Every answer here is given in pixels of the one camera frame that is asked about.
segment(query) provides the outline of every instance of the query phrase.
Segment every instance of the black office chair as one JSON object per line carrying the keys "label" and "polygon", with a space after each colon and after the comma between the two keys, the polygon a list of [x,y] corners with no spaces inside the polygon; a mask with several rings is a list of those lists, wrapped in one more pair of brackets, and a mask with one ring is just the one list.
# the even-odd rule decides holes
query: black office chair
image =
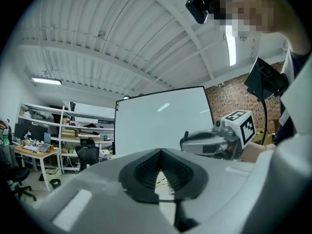
{"label": "black office chair", "polygon": [[80,160],[80,171],[87,168],[87,164],[94,165],[98,163],[99,148],[94,146],[76,146],[75,151]]}
{"label": "black office chair", "polygon": [[3,172],[3,175],[4,175],[4,178],[7,180],[7,181],[13,181],[14,183],[18,183],[15,185],[15,188],[14,190],[12,191],[13,194],[18,194],[18,197],[20,199],[21,195],[24,194],[24,195],[27,195],[29,197],[32,197],[34,201],[36,201],[36,197],[28,192],[26,192],[26,190],[32,190],[31,189],[31,186],[24,186],[24,187],[20,187],[22,185],[22,181],[24,181],[30,171],[29,169],[25,168],[25,167],[20,167],[20,166],[17,166],[17,167],[14,167],[14,168],[8,168],[8,166],[4,163],[4,160],[3,160],[3,155],[0,151],[0,167],[1,167],[1,171]]}

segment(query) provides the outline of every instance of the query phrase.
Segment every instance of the brick wall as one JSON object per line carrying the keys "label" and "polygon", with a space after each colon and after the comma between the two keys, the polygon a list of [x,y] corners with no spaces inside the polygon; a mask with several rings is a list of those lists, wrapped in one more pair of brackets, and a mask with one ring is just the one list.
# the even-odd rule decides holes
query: brick wall
{"label": "brick wall", "polygon": [[[283,63],[272,65],[274,69],[281,72]],[[224,82],[220,87],[210,87],[206,89],[206,94],[211,106],[214,121],[235,110],[251,110],[255,120],[256,128],[264,127],[264,110],[261,102],[247,92],[244,82],[248,74],[239,76]],[[280,117],[279,97],[270,96],[265,100],[268,111],[268,131],[274,133],[274,123],[272,119]]]}

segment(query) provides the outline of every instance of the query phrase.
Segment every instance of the whiteboard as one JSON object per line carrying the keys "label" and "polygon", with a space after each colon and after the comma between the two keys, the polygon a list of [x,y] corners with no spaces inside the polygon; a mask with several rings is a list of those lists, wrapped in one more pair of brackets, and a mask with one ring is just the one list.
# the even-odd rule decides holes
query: whiteboard
{"label": "whiteboard", "polygon": [[117,101],[115,152],[180,149],[185,131],[209,130],[213,118],[204,87],[171,90]]}

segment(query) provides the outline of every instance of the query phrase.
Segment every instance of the hand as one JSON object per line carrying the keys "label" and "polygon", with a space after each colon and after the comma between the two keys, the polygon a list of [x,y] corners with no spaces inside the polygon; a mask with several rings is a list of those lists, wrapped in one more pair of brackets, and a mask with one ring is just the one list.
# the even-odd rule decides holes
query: hand
{"label": "hand", "polygon": [[241,160],[245,162],[255,163],[259,157],[259,155],[268,150],[275,150],[276,146],[274,144],[270,144],[267,146],[261,146],[256,143],[250,142],[244,149]]}

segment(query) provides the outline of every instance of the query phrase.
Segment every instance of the wooden desk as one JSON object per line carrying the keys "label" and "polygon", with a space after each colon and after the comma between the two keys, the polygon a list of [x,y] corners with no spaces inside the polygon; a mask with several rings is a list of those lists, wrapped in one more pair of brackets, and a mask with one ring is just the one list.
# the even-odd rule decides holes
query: wooden desk
{"label": "wooden desk", "polygon": [[[29,151],[29,150],[26,150],[26,149],[22,148],[21,146],[15,146],[14,151],[16,153],[20,154],[21,156],[31,157],[32,158],[32,162],[33,162],[33,167],[34,167],[35,171],[37,171],[37,165],[36,165],[35,159],[37,158],[37,159],[40,160],[40,167],[41,167],[41,171],[42,171],[42,174],[43,174],[43,179],[44,179],[44,182],[45,182],[45,185],[46,185],[48,191],[50,192],[51,189],[49,187],[49,181],[47,179],[47,174],[45,172],[43,159],[47,158],[48,156],[56,154],[57,155],[57,160],[58,160],[58,168],[61,170],[60,160],[59,160],[59,149],[55,149],[53,151],[48,150],[46,153],[34,153],[32,151]],[[21,160],[21,163],[22,163],[22,166],[25,167],[25,163],[24,163],[23,159]]]}

